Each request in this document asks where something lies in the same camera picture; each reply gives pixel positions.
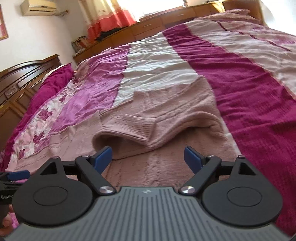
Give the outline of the person's left hand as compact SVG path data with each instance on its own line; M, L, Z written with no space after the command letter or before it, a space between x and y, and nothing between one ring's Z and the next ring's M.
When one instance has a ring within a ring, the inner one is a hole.
M13 206L9 206L8 214L2 219L2 227L0 229L0 236L4 237L13 231L13 220L10 213L14 213Z

